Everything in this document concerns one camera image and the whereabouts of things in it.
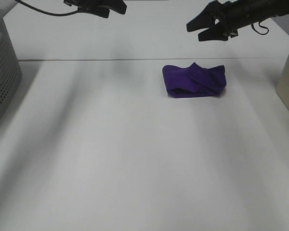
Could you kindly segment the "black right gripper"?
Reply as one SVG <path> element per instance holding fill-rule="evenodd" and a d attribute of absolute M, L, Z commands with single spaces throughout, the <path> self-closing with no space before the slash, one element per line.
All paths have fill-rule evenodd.
<path fill-rule="evenodd" d="M 238 36 L 238 29 L 233 25 L 239 10 L 239 1 L 220 3 L 210 2 L 204 10 L 186 24 L 187 32 L 207 29 L 198 34 L 198 41 L 228 41 Z"/>

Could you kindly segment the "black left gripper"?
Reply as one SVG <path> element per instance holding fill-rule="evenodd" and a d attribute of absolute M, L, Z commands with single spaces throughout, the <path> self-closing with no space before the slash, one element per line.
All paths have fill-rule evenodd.
<path fill-rule="evenodd" d="M 127 10 L 127 5 L 123 0 L 64 0 L 64 4 L 78 7 L 78 13 L 91 14 L 101 18 L 108 18 L 110 10 L 121 15 L 124 15 Z"/>

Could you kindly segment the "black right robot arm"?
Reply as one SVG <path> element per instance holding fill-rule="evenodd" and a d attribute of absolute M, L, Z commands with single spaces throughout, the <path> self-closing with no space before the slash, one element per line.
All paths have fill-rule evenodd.
<path fill-rule="evenodd" d="M 284 15 L 289 15 L 289 0 L 236 0 L 225 3 L 214 0 L 186 24 L 186 30 L 194 32 L 203 29 L 198 34 L 199 41 L 227 41 L 237 37 L 238 30 L 243 27 L 251 26 L 255 30 L 255 23 L 266 29 L 265 33 L 258 34 L 266 35 L 269 29 L 261 22 Z"/>

